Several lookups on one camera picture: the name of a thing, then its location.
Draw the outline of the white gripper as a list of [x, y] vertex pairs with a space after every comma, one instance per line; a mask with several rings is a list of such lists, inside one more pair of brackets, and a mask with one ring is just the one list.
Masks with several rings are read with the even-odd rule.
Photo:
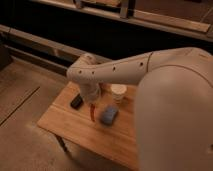
[[95, 103], [101, 96], [101, 89], [98, 84], [80, 84], [80, 95], [88, 104]]

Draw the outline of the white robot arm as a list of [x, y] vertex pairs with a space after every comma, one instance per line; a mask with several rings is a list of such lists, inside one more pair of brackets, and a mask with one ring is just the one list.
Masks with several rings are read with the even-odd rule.
[[137, 87], [140, 171], [213, 171], [213, 54], [186, 47], [102, 64], [84, 54], [67, 77], [89, 101], [100, 83]]

